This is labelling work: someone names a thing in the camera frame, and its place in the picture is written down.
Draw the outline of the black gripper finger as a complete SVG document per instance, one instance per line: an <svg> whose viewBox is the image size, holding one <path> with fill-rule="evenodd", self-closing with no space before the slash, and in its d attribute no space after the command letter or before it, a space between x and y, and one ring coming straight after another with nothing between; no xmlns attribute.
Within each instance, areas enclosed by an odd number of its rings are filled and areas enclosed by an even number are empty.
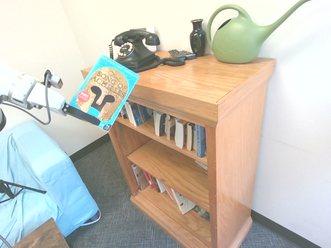
<svg viewBox="0 0 331 248"><path fill-rule="evenodd" d="M69 104L64 105L64 112L80 120L89 122L93 125L99 126L100 120L94 116L89 115L88 113L83 112L80 109L70 106Z"/></svg>

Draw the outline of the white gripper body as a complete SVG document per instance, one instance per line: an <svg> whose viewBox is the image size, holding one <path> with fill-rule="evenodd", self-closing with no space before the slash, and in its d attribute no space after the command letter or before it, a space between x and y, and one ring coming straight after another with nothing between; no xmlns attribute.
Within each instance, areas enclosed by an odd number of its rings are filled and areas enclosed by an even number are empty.
<svg viewBox="0 0 331 248"><path fill-rule="evenodd" d="M64 96L52 89L47 90L46 96L46 88L41 83L35 84L31 93L27 97L27 101L32 106L38 105L43 107L46 107L48 102L48 106L51 111L66 116L66 113L62 110L66 102Z"/></svg>

